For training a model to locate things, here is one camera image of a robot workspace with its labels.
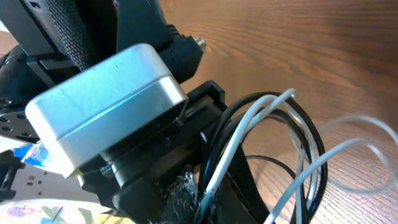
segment wood grain surface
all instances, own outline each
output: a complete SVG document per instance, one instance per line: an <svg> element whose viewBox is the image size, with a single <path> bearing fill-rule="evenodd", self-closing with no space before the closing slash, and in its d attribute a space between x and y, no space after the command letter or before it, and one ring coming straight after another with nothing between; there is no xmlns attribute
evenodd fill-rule
<svg viewBox="0 0 398 224"><path fill-rule="evenodd" d="M0 31L0 56L8 53L18 42L8 32Z"/></svg>
<svg viewBox="0 0 398 224"><path fill-rule="evenodd" d="M208 45L186 91L206 80L226 101L255 91L297 90L297 101L320 127L347 114L375 116L398 130L397 0L160 0L169 23ZM326 149L356 136L379 143L395 167L398 152L386 133L349 123L323 135ZM247 155L279 159L295 169L298 154L282 124L265 121L246 139ZM272 208L292 179L266 162L249 162ZM330 176L372 189L390 180L377 157L352 148L329 163ZM398 223L398 190L356 195L328 185L312 223ZM288 223L294 198L277 223Z"/></svg>

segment cable bundle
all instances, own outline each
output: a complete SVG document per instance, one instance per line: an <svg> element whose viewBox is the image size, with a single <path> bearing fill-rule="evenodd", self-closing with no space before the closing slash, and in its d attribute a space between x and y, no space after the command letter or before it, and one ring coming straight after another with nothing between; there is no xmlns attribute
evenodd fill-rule
<svg viewBox="0 0 398 224"><path fill-rule="evenodd" d="M275 92L253 93L233 103L224 111L218 125L212 132L211 138L207 142L209 154L204 157L205 159L201 165L199 191L202 194L200 203L202 217L205 216L210 201L220 186L224 175L227 173L227 169L237 148L243 143L248 132L267 118L276 119L289 126L290 136L295 148L300 153L300 158L296 174L294 174L294 171L289 167L273 158L264 156L246 157L247 159L264 159L273 162L285 169L294 178L293 183L281 196L264 223L273 223L294 193L296 193L296 205L290 222L309 223L318 209L326 190L326 183L328 182L327 160L355 144L367 145L387 167L391 173L392 180L384 187L374 190L351 189L335 180L329 179L332 184L343 190L357 194L376 194L397 185L398 178L393 166L371 140L364 138L350 139L325 152L319 134L334 125L347 121L366 121L387 131L398 146L398 136L388 125L367 116L347 116L327 124L319 129L318 132L308 114L294 101L294 96L294 89L289 89L283 94ZM231 117L238 109L253 101L255 101L254 104L244 114L231 120ZM305 161L309 163L309 166L303 170ZM303 182L308 177L310 178L310 187L305 197Z"/></svg>

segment silver metal box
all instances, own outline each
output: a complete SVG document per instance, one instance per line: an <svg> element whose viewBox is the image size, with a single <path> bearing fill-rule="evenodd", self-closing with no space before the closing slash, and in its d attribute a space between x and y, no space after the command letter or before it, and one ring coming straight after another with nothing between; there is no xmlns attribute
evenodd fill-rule
<svg viewBox="0 0 398 224"><path fill-rule="evenodd" d="M186 100L157 52L138 44L35 97L25 112L67 177Z"/></svg>

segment white cable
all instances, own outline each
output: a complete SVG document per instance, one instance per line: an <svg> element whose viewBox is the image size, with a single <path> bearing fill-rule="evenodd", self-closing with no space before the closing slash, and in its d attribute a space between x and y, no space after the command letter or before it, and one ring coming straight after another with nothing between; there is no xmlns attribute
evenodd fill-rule
<svg viewBox="0 0 398 224"><path fill-rule="evenodd" d="M310 147L311 158L313 158L312 159L313 161L316 160L317 159L317 150L315 149L313 136L312 136L311 131L308 128L307 124L303 121L301 116L295 110L293 110L293 108L288 103L282 102L280 104L280 106L283 107L291 115L291 117L296 119L296 121L301 125L302 129L304 130L305 137L308 140L308 145ZM252 119L252 121L250 122L250 125L248 127L248 130L250 130L251 128L255 127L255 125L260 123L265 118L263 111L258 113ZM298 149L299 152L301 151L301 148L299 146L297 146L296 148ZM312 174L312 181L310 183L309 194L308 194L308 199L307 199L307 207L308 208L311 206L311 203L315 199L315 194L317 192L317 185L318 185L318 170L316 170Z"/></svg>
<svg viewBox="0 0 398 224"><path fill-rule="evenodd" d="M296 177L296 179L292 182L292 184L286 189L286 191L283 193L279 201L276 203L274 209L271 211L270 215L268 215L264 224L272 224L275 221L276 217L279 215L280 211L282 211L283 207L285 206L289 198L293 195L293 193L300 187L300 185L302 185L305 179L307 179L312 172L314 172L320 166L322 166L328 159L332 158L337 153L344 151L348 147L351 147L352 145L364 144L364 143L373 144L373 142L369 139L364 139L364 138L350 139L335 146L333 149L324 153L317 160L311 163L300 175Z"/></svg>
<svg viewBox="0 0 398 224"><path fill-rule="evenodd" d="M264 117L266 117L272 110L277 108L278 105L280 105L282 102L288 99L291 96L291 94L294 94L294 92L295 92L294 89L289 89L285 91L283 94L281 94L279 97L276 97L274 95L263 96L259 98L245 113L242 120L239 122L238 127L236 128L234 134L229 140L225 152L221 156L220 162L218 163L216 170L214 174L211 176L209 184L206 187L206 192L200 202L202 215L204 215L204 212L206 212L206 208L210 202L210 199L213 198L214 193L217 191L217 188L220 185L221 180L224 177L225 172L229 167L229 164L231 163L235 151L238 148L243 136L246 134L247 130L250 130L248 129L248 126L252 121L254 115L256 115L258 110L264 104L268 103L271 100L274 100L269 106L264 108L261 111L261 113L259 113L259 114L264 114L265 115Z"/></svg>
<svg viewBox="0 0 398 224"><path fill-rule="evenodd" d="M296 178L298 175L301 174L301 170L303 169L304 166L304 153L300 154L300 160L298 161L298 167L296 170ZM302 224L303 219L302 219L302 207L301 207L301 189L300 187L296 190L296 224Z"/></svg>
<svg viewBox="0 0 398 224"><path fill-rule="evenodd" d="M397 135L397 133L395 133L395 131L392 128L390 128L386 123L384 123L376 118L372 118L372 117L364 116L364 115L351 115L351 116L345 116L342 118L338 118L338 119L330 122L329 124L326 124L322 128L320 128L319 133L320 134L324 133L328 129L330 129L338 124L345 123L348 121L365 121L365 122L376 125L377 127L385 130L391 136L391 138L394 140L396 146L398 147L398 135ZM362 195L380 194L380 193L383 193L387 190L394 188L394 186L396 186L398 188L398 177L395 172L395 168L392 166L389 159L376 146L368 145L368 147L371 148L372 151L374 151L374 153L377 155L379 160L384 164L384 166L387 168L387 170L391 174L392 180L390 182L386 183L385 185L383 185L380 188L367 190L367 189L352 189L351 187L344 185L330 177L328 178L328 181L342 190L356 193L356 194L362 194Z"/></svg>
<svg viewBox="0 0 398 224"><path fill-rule="evenodd" d="M294 134L293 130L291 128L289 128L289 134L290 134L290 138L293 142L294 147L298 150L298 152L301 154L303 152L303 149L301 148L300 144L299 144L299 140L297 139L297 136ZM308 157L306 154L304 154L304 160L309 162Z"/></svg>

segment black mesh fabric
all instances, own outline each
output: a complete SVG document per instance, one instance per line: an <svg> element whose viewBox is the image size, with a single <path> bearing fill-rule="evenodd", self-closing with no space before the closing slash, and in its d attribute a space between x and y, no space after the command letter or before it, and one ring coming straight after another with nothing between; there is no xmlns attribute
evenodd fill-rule
<svg viewBox="0 0 398 224"><path fill-rule="evenodd" d="M46 0L62 42L77 67L84 71L100 61L74 0Z"/></svg>

